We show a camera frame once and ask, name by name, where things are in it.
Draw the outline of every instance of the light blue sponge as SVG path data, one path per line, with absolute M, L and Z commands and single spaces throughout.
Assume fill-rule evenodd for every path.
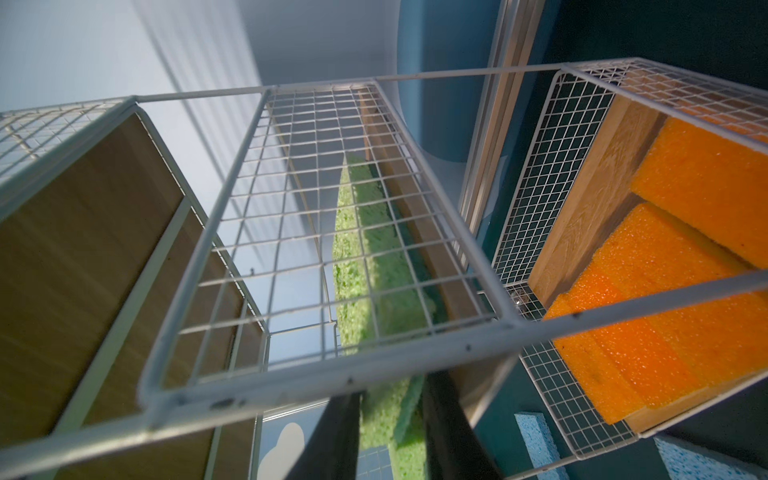
M 751 465 L 665 435 L 654 437 L 671 480 L 764 480 L 766 472 Z
M 525 448 L 528 450 L 528 456 L 531 457 L 531 463 L 534 468 L 549 465 L 560 459 L 557 447 L 554 446 L 554 439 L 547 427 L 544 414 L 520 412 L 515 413 L 515 420 L 518 421 L 520 433 L 525 441 Z M 537 475 L 539 480 L 568 480 L 568 473 L 564 467 L 559 467 L 549 472 Z

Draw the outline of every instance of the blue curved shape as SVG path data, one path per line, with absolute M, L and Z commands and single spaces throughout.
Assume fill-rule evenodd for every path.
M 397 72 L 488 66 L 499 0 L 402 0 Z M 435 157 L 466 162 L 483 77 L 399 82 L 403 117 Z

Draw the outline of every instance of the white cloud shape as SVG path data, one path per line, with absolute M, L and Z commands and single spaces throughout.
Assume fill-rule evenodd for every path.
M 280 432 L 277 445 L 259 464 L 257 480 L 283 480 L 304 450 L 304 431 L 298 423 L 289 423 Z

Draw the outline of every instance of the orange sponge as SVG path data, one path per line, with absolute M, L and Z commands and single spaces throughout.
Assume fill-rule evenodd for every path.
M 567 297 L 560 295 L 544 318 L 547 320 L 574 311 Z M 605 422 L 619 422 L 645 406 L 589 333 L 556 339 L 553 343 Z
M 747 270 L 725 249 L 650 204 L 627 215 L 594 262 L 628 298 Z M 760 294 L 732 296 L 647 320 L 709 385 L 768 366 L 768 303 Z
M 768 156 L 669 118 L 631 189 L 768 268 Z
M 624 301 L 626 297 L 591 263 L 568 292 L 568 302 L 578 310 Z M 703 387 L 680 357 L 646 319 L 618 323 L 590 334 L 651 407 L 660 407 Z

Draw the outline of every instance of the black spot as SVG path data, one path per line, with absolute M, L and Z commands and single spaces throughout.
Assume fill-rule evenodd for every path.
M 226 408 L 228 408 L 228 407 L 231 407 L 233 403 L 235 403 L 235 399 L 225 399 L 225 400 L 219 400 L 219 401 L 218 401 L 218 402 L 216 402 L 216 403 L 212 403 L 212 404 L 210 405 L 210 407 L 209 407 L 209 408 L 210 408 L 211 410 L 221 410 L 221 409 L 226 409 Z

